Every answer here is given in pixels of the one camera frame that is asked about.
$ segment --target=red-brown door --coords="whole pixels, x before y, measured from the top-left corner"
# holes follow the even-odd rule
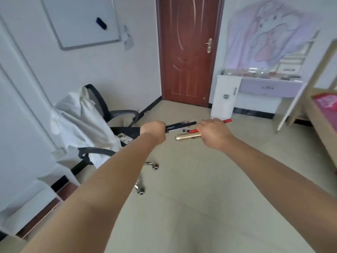
[[[163,99],[207,106],[219,0],[157,1]]]

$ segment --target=pink bedding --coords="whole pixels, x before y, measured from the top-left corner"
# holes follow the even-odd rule
[[[323,93],[312,97],[313,101],[337,131],[337,94]]]

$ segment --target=gold cosmetic tube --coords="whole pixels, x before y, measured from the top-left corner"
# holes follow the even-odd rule
[[[196,138],[201,138],[200,132],[179,134],[179,135],[176,136],[177,141],[183,141],[183,140],[188,140],[188,139],[196,139]]]

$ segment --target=red pencil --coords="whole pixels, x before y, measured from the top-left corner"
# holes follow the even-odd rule
[[[232,119],[227,119],[227,120],[224,120],[223,122],[224,123],[229,123],[229,122],[231,122],[232,121]],[[193,132],[198,132],[198,130],[197,129],[192,129],[192,130],[190,130],[188,133],[193,133]]]

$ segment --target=tiled floor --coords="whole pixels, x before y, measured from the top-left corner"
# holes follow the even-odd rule
[[[210,109],[161,101],[139,121],[206,119]],[[294,124],[278,134],[271,120],[233,114],[235,136],[290,166],[337,196],[336,168],[314,129]],[[176,142],[169,133],[149,156],[158,170],[145,166],[146,192],[133,190],[116,222],[106,252],[313,252],[297,231],[268,203],[227,156],[201,140]],[[79,180],[95,171],[87,166]],[[8,238],[3,253],[24,244]]]

